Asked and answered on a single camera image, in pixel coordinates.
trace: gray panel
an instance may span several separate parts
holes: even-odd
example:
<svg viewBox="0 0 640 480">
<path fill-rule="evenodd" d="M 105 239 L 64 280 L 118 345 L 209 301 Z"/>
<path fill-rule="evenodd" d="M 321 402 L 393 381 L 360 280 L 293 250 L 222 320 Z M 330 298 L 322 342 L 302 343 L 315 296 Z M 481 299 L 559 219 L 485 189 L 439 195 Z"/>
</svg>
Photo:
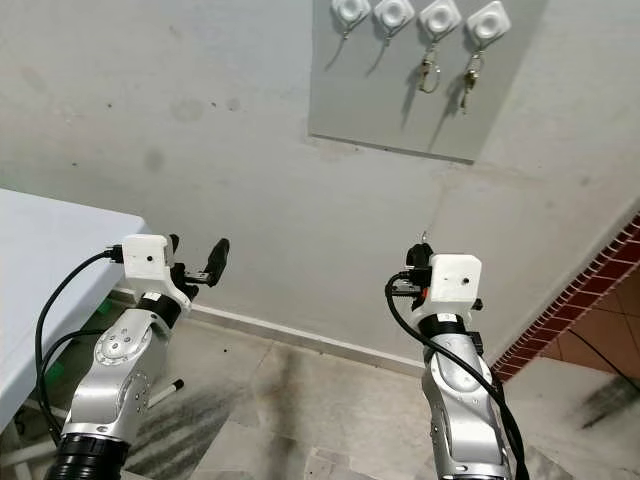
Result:
<svg viewBox="0 0 640 480">
<path fill-rule="evenodd" d="M 412 154 L 475 160 L 491 130 L 547 0 L 503 0 L 512 27 L 487 48 L 485 66 L 463 115 L 463 74 L 475 45 L 461 24 L 440 43 L 438 90 L 417 90 L 429 37 L 417 14 L 431 0 L 413 0 L 416 18 L 384 47 L 369 15 L 342 40 L 330 0 L 313 0 L 313 66 L 309 133 Z M 466 18 L 489 0 L 457 0 Z"/>
</svg>

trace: white wall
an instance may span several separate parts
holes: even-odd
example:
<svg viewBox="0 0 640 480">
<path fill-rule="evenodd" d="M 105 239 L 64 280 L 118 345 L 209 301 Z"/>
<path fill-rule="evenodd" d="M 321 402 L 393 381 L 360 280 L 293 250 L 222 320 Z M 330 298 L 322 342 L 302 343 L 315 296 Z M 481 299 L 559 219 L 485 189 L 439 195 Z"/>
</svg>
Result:
<svg viewBox="0 0 640 480">
<path fill-rule="evenodd" d="M 382 289 L 427 228 L 483 260 L 495 357 L 638 207 L 640 3 L 551 0 L 473 166 L 307 138 L 310 3 L 8 0 L 0 186 L 142 215 L 189 264 L 227 235 L 199 302 L 412 357 Z"/>
</svg>

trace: gray floor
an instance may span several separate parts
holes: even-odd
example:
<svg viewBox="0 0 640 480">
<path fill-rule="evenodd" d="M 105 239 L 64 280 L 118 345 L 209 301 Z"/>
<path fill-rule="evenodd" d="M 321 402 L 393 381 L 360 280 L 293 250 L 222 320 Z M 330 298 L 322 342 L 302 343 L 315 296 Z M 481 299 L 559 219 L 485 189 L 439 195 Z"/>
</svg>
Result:
<svg viewBox="0 0 640 480">
<path fill-rule="evenodd" d="M 612 439 L 623 442 L 614 444 L 612 465 L 589 450 L 593 444 L 594 451 L 607 452 L 594 442 L 606 428 L 620 431 L 611 422 L 630 418 L 637 428 L 637 402 L 625 413 L 630 417 L 606 420 L 578 438 L 581 419 L 554 417 L 575 417 L 575 399 L 557 388 L 551 400 L 533 393 L 549 388 L 542 381 L 549 366 L 569 383 L 564 367 L 545 362 L 509 385 L 531 478 L 584 478 L 586 465 L 590 478 L 639 479 L 635 434 Z M 566 375 L 576 378 L 574 371 Z M 585 377 L 591 390 L 610 380 L 597 375 Z M 428 408 L 416 378 L 192 320 L 176 327 L 157 386 L 176 378 L 185 388 L 148 412 L 127 463 L 134 473 L 158 480 L 435 480 Z M 558 424 L 557 433 L 545 422 Z M 33 465 L 35 478 L 48 462 Z M 2 474 L 11 478 L 7 469 Z"/>
</svg>

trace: cable connector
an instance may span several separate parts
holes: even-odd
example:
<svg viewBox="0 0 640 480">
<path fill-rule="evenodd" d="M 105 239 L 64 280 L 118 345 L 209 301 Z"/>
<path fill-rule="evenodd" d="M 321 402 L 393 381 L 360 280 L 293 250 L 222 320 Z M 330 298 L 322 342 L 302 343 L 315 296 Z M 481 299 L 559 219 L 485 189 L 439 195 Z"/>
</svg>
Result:
<svg viewBox="0 0 640 480">
<path fill-rule="evenodd" d="M 105 257 L 114 263 L 124 263 L 124 254 L 122 253 L 122 245 L 112 245 L 104 251 Z"/>
</svg>

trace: tiled floor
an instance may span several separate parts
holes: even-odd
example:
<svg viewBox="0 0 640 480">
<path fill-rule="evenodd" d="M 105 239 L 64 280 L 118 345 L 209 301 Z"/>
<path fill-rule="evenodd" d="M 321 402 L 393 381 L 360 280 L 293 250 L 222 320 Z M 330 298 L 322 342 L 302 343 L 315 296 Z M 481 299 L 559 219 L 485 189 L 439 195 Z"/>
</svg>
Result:
<svg viewBox="0 0 640 480">
<path fill-rule="evenodd" d="M 626 375 L 640 379 L 640 270 L 626 278 L 572 327 Z M 568 332 L 544 356 L 605 372 L 613 369 Z"/>
<path fill-rule="evenodd" d="M 185 388 L 147 413 L 129 470 L 158 480 L 435 480 L 417 378 L 196 321 L 176 326 L 158 386 L 177 377 Z M 613 379 L 538 359 L 509 382 L 532 479 L 640 479 L 640 402 L 618 395 Z M 34 465 L 36 479 L 50 461 Z"/>
</svg>

